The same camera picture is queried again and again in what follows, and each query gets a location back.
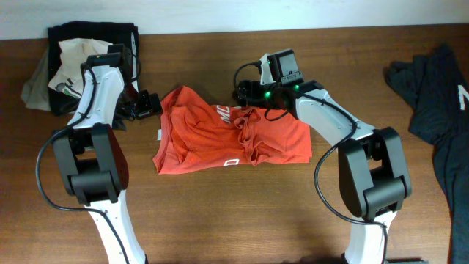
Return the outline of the orange soccer t-shirt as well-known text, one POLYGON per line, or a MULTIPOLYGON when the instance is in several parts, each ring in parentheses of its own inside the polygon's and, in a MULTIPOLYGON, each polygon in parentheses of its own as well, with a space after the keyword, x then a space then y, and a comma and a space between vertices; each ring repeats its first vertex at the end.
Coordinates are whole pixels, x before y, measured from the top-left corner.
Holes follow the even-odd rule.
POLYGON ((244 164, 304 164, 312 157, 310 127, 291 114, 269 121, 267 109, 210 105, 187 86, 170 92, 161 105, 160 147, 152 160, 160 175, 244 164))

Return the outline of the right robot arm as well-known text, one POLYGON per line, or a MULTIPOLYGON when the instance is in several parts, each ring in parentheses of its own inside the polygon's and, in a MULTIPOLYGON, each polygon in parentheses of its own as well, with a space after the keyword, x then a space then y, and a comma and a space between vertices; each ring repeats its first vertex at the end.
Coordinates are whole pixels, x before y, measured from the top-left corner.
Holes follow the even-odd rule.
POLYGON ((341 261, 386 263, 389 227, 412 194, 397 131, 362 122, 321 83, 306 81, 292 49, 264 54, 251 66, 259 71, 259 80, 233 80, 242 104, 291 114, 330 144, 314 169, 314 188, 331 213, 351 224, 350 242, 341 261), (339 191, 350 216, 338 212, 320 189, 320 169, 332 153, 338 155, 339 191))

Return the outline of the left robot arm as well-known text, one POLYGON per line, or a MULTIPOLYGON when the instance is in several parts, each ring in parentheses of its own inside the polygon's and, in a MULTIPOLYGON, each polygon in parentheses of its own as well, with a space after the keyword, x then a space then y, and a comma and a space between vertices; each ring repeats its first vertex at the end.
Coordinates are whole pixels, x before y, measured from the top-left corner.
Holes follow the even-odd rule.
POLYGON ((127 207, 129 169, 113 131, 119 118, 141 120, 163 112, 156 94, 133 87, 138 59, 123 44, 90 55, 80 66, 84 91, 72 119, 47 141, 58 163, 65 191, 78 206, 53 204, 69 212, 87 212, 110 263, 147 263, 127 207))

